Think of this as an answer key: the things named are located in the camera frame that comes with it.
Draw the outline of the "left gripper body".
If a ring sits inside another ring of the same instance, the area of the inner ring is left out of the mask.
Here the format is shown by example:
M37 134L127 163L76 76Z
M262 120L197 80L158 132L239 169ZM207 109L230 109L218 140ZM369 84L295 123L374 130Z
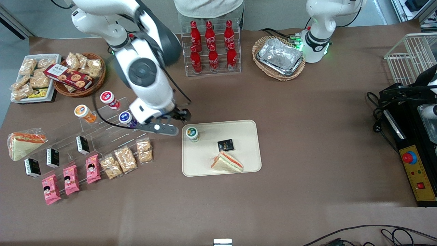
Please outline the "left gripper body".
M415 82L408 87L411 88L408 92L408 99L412 101L418 101L421 103L436 104L436 88L419 88L421 86L436 85L436 77L431 79L421 79L419 82Z

